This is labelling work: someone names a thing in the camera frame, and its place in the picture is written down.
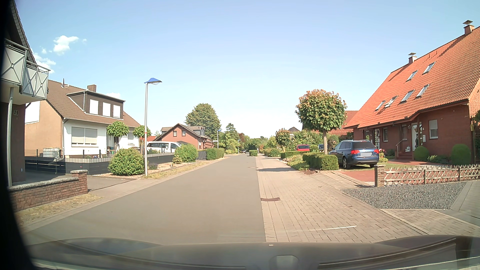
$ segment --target manhole cover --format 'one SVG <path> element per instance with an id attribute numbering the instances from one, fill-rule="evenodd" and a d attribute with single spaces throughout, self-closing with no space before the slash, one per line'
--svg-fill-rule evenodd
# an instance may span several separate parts
<path id="1" fill-rule="evenodd" d="M 279 197 L 276 197 L 276 198 L 260 198 L 261 201 L 264 201 L 264 202 L 275 202 L 275 201 L 279 201 L 280 198 Z"/>

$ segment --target skylight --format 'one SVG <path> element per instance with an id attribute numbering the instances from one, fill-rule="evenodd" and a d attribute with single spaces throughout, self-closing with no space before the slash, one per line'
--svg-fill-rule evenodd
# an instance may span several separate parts
<path id="1" fill-rule="evenodd" d="M 423 74 L 427 73 L 430 71 L 430 69 L 432 69 L 433 65 L 435 64 L 435 62 L 431 63 L 430 65 L 428 65 L 428 67 L 425 69 L 425 71 L 423 72 Z"/>
<path id="2" fill-rule="evenodd" d="M 404 102 L 404 101 L 407 101 L 407 99 L 413 94 L 413 91 L 415 91 L 415 89 L 409 91 L 402 99 L 401 102 Z"/>
<path id="3" fill-rule="evenodd" d="M 397 97 L 398 97 L 398 96 L 394 96 L 394 97 L 385 105 L 385 108 L 390 107 L 390 105 L 395 101 L 395 99 L 396 99 Z"/>
<path id="4" fill-rule="evenodd" d="M 423 92 L 425 92 L 425 90 L 427 90 L 427 88 L 428 88 L 429 85 L 430 85 L 430 84 L 425 85 L 425 86 L 420 90 L 420 92 L 418 93 L 418 95 L 416 96 L 416 98 L 421 97 L 421 95 L 423 95 Z"/>
<path id="5" fill-rule="evenodd" d="M 417 71 L 418 71 L 418 70 L 415 70 L 414 72 L 412 72 L 412 75 L 410 75 L 410 77 L 408 77 L 407 82 L 408 82 L 409 80 L 411 80 L 411 79 L 413 78 L 413 76 L 415 76 L 415 73 L 417 73 Z"/>
<path id="6" fill-rule="evenodd" d="M 385 100 L 384 100 L 384 101 L 382 101 L 382 102 L 380 102 L 380 105 L 378 105 L 378 107 L 377 107 L 375 110 L 378 110 L 378 109 L 380 109 L 380 107 L 381 107 L 381 106 L 382 106 L 384 103 L 385 103 Z"/>

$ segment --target blue car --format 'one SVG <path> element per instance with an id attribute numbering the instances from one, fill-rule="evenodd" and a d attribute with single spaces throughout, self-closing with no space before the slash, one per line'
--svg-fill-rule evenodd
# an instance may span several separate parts
<path id="1" fill-rule="evenodd" d="M 336 155 L 338 164 L 343 169 L 350 169 L 351 166 L 368 164 L 373 168 L 378 163 L 380 152 L 377 147 L 368 140 L 345 140 L 341 141 L 335 149 L 328 153 Z"/>

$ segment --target cloud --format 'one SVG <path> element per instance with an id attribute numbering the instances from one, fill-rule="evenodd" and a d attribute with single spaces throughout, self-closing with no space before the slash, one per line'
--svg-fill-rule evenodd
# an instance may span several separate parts
<path id="1" fill-rule="evenodd" d="M 53 40 L 53 42 L 56 43 L 53 47 L 53 51 L 56 52 L 58 55 L 62 55 L 66 51 L 70 50 L 70 43 L 73 43 L 77 40 L 78 37 L 60 36 Z"/>
<path id="2" fill-rule="evenodd" d="M 48 68 L 50 69 L 50 74 L 52 73 L 55 73 L 55 71 L 53 71 L 52 69 L 52 66 L 53 65 L 56 65 L 57 63 L 55 63 L 54 61 L 48 59 L 48 58 L 43 58 L 41 57 L 38 53 L 34 52 L 33 53 L 33 57 L 35 58 L 35 62 L 39 65 L 39 66 L 42 66 L 44 68 Z"/>
<path id="3" fill-rule="evenodd" d="M 120 98 L 120 93 L 108 93 L 106 95 L 112 98 Z"/>

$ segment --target gray gravel bed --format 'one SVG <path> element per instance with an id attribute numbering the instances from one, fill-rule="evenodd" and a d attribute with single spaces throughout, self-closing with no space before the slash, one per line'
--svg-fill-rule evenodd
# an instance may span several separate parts
<path id="1" fill-rule="evenodd" d="M 466 182 L 342 190 L 380 209 L 450 209 Z"/>

